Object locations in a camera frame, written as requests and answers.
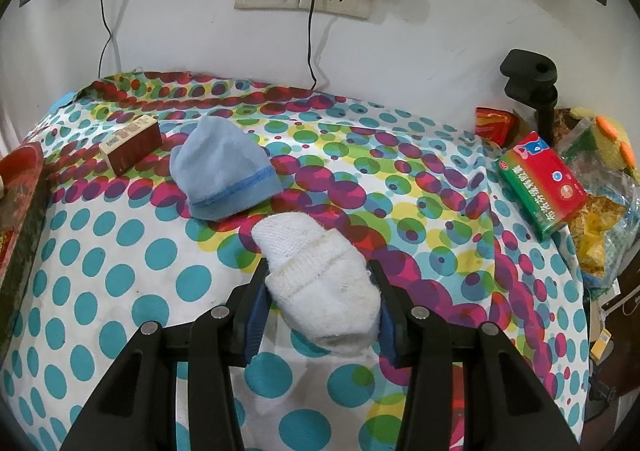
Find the red snack bag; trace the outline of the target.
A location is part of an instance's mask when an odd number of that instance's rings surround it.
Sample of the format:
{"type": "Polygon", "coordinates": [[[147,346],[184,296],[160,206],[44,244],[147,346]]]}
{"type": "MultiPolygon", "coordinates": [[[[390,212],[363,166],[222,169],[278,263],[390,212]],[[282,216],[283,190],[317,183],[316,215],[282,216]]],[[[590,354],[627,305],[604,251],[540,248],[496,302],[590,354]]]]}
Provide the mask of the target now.
{"type": "Polygon", "coordinates": [[[475,134],[505,148],[518,131],[520,120],[511,112],[489,107],[475,109],[475,134]]]}

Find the blue cloth under tablecloth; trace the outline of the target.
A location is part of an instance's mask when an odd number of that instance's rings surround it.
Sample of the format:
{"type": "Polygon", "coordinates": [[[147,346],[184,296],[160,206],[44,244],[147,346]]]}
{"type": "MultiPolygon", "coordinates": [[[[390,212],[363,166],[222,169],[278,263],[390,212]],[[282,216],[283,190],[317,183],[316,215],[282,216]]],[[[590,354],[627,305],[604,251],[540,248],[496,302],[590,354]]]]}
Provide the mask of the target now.
{"type": "Polygon", "coordinates": [[[64,96],[61,96],[60,99],[57,99],[49,108],[49,112],[50,113],[55,113],[56,111],[58,111],[61,107],[64,107],[70,103],[74,102],[76,96],[76,92],[68,92],[65,93],[64,96]]]}

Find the round red tray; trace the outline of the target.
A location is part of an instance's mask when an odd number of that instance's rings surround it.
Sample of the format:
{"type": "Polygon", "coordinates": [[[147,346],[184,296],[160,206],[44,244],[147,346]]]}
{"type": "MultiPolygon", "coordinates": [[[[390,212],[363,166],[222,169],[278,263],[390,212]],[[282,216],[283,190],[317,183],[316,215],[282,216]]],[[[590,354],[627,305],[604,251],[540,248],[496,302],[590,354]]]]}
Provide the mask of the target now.
{"type": "Polygon", "coordinates": [[[13,337],[46,213],[47,169],[39,143],[1,159],[1,360],[13,337]]]}

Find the light blue sock right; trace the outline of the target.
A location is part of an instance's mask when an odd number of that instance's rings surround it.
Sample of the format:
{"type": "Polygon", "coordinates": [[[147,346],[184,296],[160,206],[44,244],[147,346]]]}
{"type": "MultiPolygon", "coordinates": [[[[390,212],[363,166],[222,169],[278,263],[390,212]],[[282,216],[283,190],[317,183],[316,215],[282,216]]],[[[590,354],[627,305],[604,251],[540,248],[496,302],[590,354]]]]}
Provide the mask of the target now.
{"type": "Polygon", "coordinates": [[[193,218],[220,221],[270,200],[283,186],[265,150],[222,117],[203,117],[170,152],[169,172],[193,218]]]}

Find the small brown white box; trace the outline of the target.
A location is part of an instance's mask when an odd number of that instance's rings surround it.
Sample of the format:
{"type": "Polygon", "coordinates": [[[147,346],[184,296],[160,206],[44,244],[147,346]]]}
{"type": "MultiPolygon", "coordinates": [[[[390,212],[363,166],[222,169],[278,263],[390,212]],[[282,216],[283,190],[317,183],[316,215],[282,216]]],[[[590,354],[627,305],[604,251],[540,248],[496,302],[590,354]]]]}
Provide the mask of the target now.
{"type": "Polygon", "coordinates": [[[99,150],[108,168],[116,177],[120,177],[162,143],[157,120],[152,116],[142,115],[110,134],[99,144],[99,150]]]}

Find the black clamp stand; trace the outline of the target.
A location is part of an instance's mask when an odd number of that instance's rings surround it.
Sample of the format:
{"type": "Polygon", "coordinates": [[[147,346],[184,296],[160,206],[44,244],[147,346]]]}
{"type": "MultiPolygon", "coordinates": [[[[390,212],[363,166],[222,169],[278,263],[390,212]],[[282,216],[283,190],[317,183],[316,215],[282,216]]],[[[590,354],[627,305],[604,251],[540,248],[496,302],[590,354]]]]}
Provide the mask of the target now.
{"type": "Polygon", "coordinates": [[[508,78],[504,93],[537,112],[539,137],[549,146],[554,145],[552,126],[559,98],[554,62],[536,52],[512,49],[500,64],[500,73],[508,78]]]}

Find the green red medicine box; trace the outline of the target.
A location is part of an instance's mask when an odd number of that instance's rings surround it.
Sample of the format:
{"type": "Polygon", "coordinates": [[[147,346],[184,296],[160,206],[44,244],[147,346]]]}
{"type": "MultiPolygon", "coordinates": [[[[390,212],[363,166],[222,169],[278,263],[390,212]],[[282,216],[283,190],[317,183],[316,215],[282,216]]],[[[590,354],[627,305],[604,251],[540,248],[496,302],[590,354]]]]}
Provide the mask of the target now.
{"type": "Polygon", "coordinates": [[[535,131],[506,151],[497,166],[539,240],[551,237],[587,202],[584,187],[535,131]]]}

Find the polka dot tablecloth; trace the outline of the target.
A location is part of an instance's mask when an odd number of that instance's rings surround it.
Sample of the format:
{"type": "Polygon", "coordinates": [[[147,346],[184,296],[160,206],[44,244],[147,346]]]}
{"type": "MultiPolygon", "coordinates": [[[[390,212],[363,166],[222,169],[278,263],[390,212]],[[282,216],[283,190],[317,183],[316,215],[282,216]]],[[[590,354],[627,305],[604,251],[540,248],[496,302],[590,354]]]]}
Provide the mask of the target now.
{"type": "Polygon", "coordinates": [[[449,322],[494,322],[582,433],[587,320],[570,234],[538,241],[469,131],[344,96],[190,73],[126,73],[79,91],[29,134],[51,191],[1,365],[1,398],[40,450],[58,449],[144,322],[189,322],[246,282],[250,231],[300,211],[337,229],[449,322]],[[116,177],[100,153],[142,115],[162,145],[116,177]],[[283,191],[221,222],[193,218],[169,154],[206,116],[262,146],[283,191]]]}

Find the yellow snack plastic bag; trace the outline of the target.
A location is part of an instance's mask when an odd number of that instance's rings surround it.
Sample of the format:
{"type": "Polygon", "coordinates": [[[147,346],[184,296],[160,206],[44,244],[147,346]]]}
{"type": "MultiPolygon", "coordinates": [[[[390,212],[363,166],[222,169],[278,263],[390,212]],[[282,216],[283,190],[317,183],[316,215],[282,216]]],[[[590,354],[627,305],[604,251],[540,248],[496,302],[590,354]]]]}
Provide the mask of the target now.
{"type": "Polygon", "coordinates": [[[607,292],[639,236],[639,168],[626,130],[585,107],[553,119],[554,151],[587,192],[568,222],[589,294],[607,292]]]}

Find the white sock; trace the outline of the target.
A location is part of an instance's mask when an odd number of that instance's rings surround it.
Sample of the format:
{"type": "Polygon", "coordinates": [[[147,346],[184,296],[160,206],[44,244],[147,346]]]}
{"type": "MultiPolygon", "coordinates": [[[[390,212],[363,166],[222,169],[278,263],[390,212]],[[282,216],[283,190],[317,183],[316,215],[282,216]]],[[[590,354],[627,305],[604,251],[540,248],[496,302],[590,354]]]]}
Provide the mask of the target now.
{"type": "Polygon", "coordinates": [[[285,212],[258,221],[252,237],[267,259],[267,289],[292,330],[344,356],[375,343],[381,293],[366,258],[340,231],[285,212]]]}

